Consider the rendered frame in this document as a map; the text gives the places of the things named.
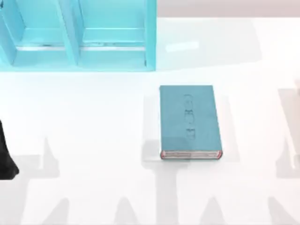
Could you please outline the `light blue rack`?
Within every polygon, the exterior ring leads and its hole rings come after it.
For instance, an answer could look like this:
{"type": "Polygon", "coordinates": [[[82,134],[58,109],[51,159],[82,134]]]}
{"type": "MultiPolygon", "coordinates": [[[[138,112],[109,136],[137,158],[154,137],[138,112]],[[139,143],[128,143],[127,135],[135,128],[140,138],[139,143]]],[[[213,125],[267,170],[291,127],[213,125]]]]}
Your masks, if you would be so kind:
{"type": "Polygon", "coordinates": [[[157,0],[0,0],[0,71],[154,71],[157,0]]]}

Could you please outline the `teal book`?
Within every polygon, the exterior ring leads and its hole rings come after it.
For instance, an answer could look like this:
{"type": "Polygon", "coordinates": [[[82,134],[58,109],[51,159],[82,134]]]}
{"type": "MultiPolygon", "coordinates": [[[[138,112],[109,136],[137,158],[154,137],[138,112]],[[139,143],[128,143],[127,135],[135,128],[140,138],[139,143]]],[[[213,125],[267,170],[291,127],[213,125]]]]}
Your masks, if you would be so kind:
{"type": "Polygon", "coordinates": [[[214,89],[211,85],[162,85],[162,160],[219,160],[223,155],[214,89]]]}

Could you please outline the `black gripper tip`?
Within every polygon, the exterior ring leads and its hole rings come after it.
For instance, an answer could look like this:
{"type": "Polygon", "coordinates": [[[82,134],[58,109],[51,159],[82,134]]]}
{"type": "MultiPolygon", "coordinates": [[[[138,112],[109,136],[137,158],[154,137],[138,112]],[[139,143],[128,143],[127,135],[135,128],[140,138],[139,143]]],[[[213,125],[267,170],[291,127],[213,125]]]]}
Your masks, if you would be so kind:
{"type": "Polygon", "coordinates": [[[0,180],[12,180],[19,174],[19,168],[9,154],[0,120],[0,180]]]}

